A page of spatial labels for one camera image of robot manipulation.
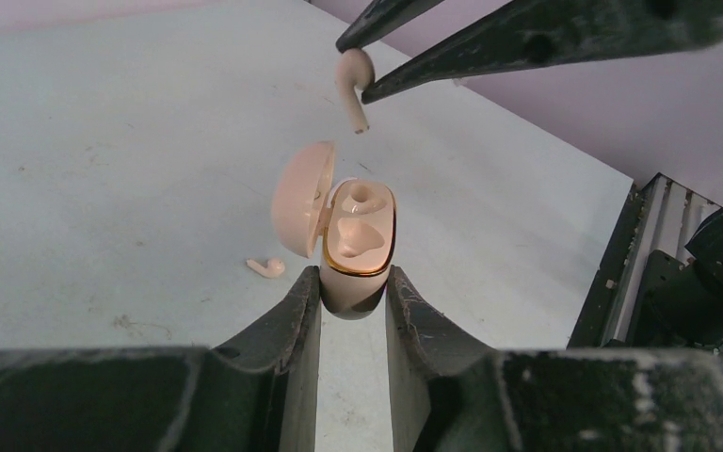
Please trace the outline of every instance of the white table surface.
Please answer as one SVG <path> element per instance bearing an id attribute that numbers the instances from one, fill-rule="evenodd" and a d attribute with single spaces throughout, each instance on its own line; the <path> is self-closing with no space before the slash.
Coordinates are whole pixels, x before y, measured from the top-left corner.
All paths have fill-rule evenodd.
<path id="1" fill-rule="evenodd" d="M 303 266 L 270 197 L 300 147 L 389 185 L 394 263 L 494 347 L 563 347 L 631 181 L 449 81 L 369 105 L 333 86 L 345 24 L 235 0 L 0 35 L 0 347 L 216 345 Z M 378 73 L 406 58 L 374 44 Z M 264 280 L 248 257 L 282 257 Z M 324 315 L 317 449 L 391 450 L 383 309 Z"/>

